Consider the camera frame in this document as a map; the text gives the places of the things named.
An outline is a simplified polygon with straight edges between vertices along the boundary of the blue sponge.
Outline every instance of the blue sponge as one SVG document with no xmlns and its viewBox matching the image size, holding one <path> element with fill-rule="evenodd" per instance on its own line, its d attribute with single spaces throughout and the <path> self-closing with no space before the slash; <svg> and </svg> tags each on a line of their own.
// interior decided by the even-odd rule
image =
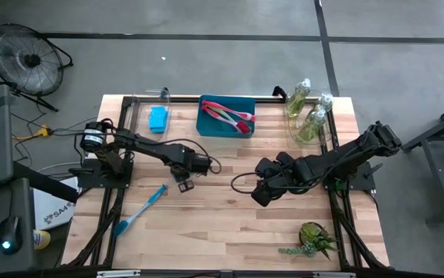
<svg viewBox="0 0 444 278">
<path fill-rule="evenodd" d="M 167 127 L 168 112 L 165 107 L 152 107 L 147 125 L 153 133 L 164 133 Z"/>
</svg>

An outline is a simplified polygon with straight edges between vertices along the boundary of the green light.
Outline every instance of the green light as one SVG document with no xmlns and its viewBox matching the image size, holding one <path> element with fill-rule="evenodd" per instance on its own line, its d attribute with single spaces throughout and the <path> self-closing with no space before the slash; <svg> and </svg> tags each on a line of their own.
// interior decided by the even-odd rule
<svg viewBox="0 0 444 278">
<path fill-rule="evenodd" d="M 4 247 L 5 249 L 8 249 L 9 247 L 11 247 L 11 243 L 10 242 L 3 242 L 2 247 Z"/>
</svg>

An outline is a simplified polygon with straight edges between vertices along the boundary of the mouse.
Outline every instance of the mouse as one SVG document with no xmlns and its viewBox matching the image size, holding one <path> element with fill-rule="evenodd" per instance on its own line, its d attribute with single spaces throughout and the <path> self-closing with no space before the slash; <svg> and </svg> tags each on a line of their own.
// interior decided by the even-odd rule
<svg viewBox="0 0 444 278">
<path fill-rule="evenodd" d="M 22 246 L 20 219 L 9 216 L 0 222 L 0 250 L 5 255 L 18 252 Z"/>
</svg>

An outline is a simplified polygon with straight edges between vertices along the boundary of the concrete floor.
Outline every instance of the concrete floor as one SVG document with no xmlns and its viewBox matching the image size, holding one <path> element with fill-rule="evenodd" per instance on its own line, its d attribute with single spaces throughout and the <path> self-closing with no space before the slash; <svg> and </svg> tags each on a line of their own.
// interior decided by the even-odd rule
<svg viewBox="0 0 444 278">
<path fill-rule="evenodd" d="M 330 36 L 444 37 L 444 1 L 322 3 Z M 0 24 L 5 22 L 51 32 L 319 35 L 312 0 L 0 0 Z M 172 93 L 264 95 L 275 85 L 291 90 L 304 77 L 328 90 L 320 42 L 52 41 L 73 56 L 75 66 L 46 98 L 61 110 L 38 121 L 50 127 L 95 116 L 105 93 L 168 86 Z M 333 43 L 331 52 L 340 94 L 352 97 L 360 130 L 381 120 L 407 142 L 444 112 L 444 45 Z M 39 115 L 22 100 L 13 110 L 26 118 Z M 27 132 L 19 120 L 13 126 L 17 134 Z M 77 161 L 71 146 L 66 137 L 26 144 L 34 169 Z M 436 214 L 440 197 L 422 150 L 372 162 L 385 164 L 375 180 L 391 265 L 444 274 L 444 226 L 424 223 Z M 42 255 L 48 258 L 44 265 L 54 264 L 64 232 L 54 231 L 58 240 Z"/>
</svg>

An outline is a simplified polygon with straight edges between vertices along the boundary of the blue container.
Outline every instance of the blue container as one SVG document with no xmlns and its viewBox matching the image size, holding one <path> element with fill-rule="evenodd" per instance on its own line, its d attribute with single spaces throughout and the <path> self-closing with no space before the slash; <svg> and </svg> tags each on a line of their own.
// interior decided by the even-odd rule
<svg viewBox="0 0 444 278">
<path fill-rule="evenodd" d="M 238 112 L 247 112 L 252 115 L 256 112 L 256 102 L 252 97 L 219 97 L 212 95 L 202 95 L 199 97 L 198 105 L 198 120 L 196 121 L 196 129 L 202 136 L 211 137 L 234 137 L 234 138 L 250 138 L 255 131 L 254 123 L 248 120 L 244 120 L 246 124 L 251 127 L 251 133 L 243 134 L 237 132 L 236 128 L 230 124 L 224 123 L 220 120 L 216 120 L 214 117 L 208 115 L 205 111 L 201 110 L 203 100 L 212 101 L 223 105 L 229 109 Z M 235 114 L 227 112 L 234 121 L 238 122 L 242 120 Z"/>
</svg>

